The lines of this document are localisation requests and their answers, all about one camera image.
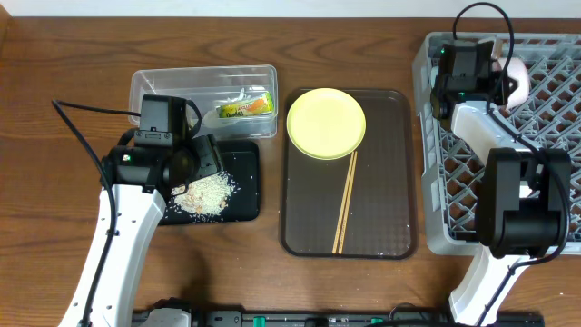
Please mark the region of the yellow plate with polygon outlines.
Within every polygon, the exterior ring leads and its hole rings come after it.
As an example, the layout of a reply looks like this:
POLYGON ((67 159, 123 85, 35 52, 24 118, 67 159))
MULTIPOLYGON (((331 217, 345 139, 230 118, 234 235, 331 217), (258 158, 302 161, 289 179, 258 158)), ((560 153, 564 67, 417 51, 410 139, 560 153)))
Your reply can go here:
POLYGON ((317 88, 300 95, 290 105, 286 120, 293 145, 319 160, 335 160, 352 153, 367 129, 358 101, 333 88, 317 88))

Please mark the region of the wooden chopstick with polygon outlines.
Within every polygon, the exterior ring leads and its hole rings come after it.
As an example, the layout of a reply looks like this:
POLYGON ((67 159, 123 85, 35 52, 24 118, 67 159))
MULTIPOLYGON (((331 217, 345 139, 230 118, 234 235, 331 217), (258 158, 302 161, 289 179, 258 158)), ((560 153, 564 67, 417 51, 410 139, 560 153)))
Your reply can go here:
POLYGON ((351 186, 352 186, 352 182, 353 182, 353 173, 354 173, 354 169, 355 169, 355 165, 356 165, 356 160, 357 160, 357 152, 354 151, 350 154, 350 163, 349 163, 349 168, 348 168, 348 172, 347 172, 347 176, 346 176, 346 180, 345 180, 345 184, 344 184, 344 190, 343 190, 343 194, 341 197, 341 204, 340 204, 340 212, 339 212, 339 217, 338 217, 338 221, 337 221, 337 227, 336 227, 336 232, 335 232, 335 236, 334 236, 334 242, 333 242, 333 247, 332 247, 332 253, 333 254, 338 254, 341 253, 342 251, 342 241, 343 241, 343 237, 344 237, 344 227, 346 226, 345 223, 345 219, 348 215, 348 206, 350 204, 350 191, 351 191, 351 186))
POLYGON ((343 247, 345 242, 346 228, 349 219, 350 201, 352 195, 352 188, 354 183, 354 177, 356 173, 356 165, 358 160, 358 152, 354 151, 350 157, 350 170, 348 172, 347 181, 345 183, 344 195, 342 199, 342 207, 340 210, 340 228, 337 238, 337 245, 335 247, 337 254, 343 253, 343 247))

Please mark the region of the rice food waste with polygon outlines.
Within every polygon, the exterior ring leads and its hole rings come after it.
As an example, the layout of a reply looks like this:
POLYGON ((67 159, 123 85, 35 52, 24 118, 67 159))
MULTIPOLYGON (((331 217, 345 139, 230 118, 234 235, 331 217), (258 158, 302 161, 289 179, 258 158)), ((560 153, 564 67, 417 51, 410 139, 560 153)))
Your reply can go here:
POLYGON ((173 188, 170 208, 193 218, 216 217, 229 206, 239 189, 229 173, 220 172, 173 188))

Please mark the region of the green orange snack wrapper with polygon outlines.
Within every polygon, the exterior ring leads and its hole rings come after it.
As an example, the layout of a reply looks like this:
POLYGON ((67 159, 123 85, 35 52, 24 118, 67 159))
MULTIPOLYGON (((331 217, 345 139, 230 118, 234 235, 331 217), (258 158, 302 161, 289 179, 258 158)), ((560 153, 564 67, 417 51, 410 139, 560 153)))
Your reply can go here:
POLYGON ((220 118, 256 116, 271 113, 274 104, 269 92, 218 107, 220 118))

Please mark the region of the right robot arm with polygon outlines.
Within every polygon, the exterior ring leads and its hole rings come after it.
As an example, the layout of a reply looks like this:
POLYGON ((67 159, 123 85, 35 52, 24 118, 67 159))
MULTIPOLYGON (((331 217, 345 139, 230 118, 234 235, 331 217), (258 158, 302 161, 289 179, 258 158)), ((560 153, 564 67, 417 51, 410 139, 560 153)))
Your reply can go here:
POLYGON ((440 50, 430 102, 444 129, 484 164, 474 258, 448 302, 455 323, 485 326, 528 267, 555 259, 569 231, 571 159, 527 139, 502 115, 530 92, 527 68, 500 57, 494 40, 455 40, 440 50))

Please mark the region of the white bowl with food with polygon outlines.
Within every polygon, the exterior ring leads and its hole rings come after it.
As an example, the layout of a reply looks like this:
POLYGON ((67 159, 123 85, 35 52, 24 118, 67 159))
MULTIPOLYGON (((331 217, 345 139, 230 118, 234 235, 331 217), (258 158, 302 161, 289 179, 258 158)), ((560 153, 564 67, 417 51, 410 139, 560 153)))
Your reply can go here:
POLYGON ((513 58, 508 63, 507 72, 501 86, 497 86, 507 59, 499 58, 489 63, 490 100, 494 109, 509 110, 523 104, 530 91, 530 81, 525 63, 513 58))

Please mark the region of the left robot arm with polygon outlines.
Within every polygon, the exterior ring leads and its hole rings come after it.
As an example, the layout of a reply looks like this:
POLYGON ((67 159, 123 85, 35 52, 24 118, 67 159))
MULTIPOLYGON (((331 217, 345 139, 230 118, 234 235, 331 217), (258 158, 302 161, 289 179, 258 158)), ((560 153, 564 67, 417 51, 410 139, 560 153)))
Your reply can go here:
POLYGON ((198 108, 181 97, 146 94, 139 125, 127 130, 103 158, 65 114, 65 101, 52 105, 100 174, 98 221, 63 326, 129 326, 145 257, 173 189, 223 170, 215 138, 189 124, 198 108))

